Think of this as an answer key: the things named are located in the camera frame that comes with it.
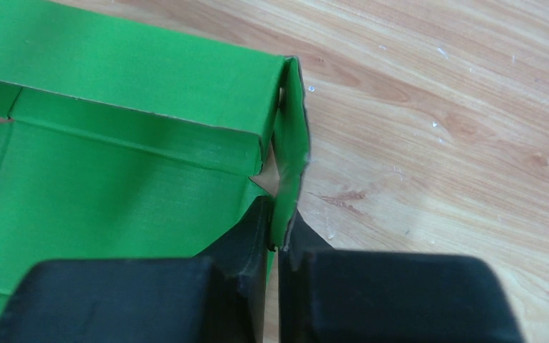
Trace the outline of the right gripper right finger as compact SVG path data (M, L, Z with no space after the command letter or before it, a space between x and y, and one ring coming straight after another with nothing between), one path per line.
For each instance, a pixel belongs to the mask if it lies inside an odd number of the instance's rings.
M523 341L475 257L335 249L296 214L278 272L281 342Z

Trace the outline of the green paper box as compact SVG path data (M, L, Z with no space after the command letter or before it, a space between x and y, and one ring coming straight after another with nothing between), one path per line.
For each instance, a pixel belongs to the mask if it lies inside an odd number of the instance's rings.
M52 1L0 1L0 313L49 259L192 256L280 176L282 247L310 155L296 56Z

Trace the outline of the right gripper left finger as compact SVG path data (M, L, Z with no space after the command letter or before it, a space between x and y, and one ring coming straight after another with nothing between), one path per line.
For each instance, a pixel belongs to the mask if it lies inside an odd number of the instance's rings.
M0 315L0 342L260 342L272 200L190 258L36 264Z

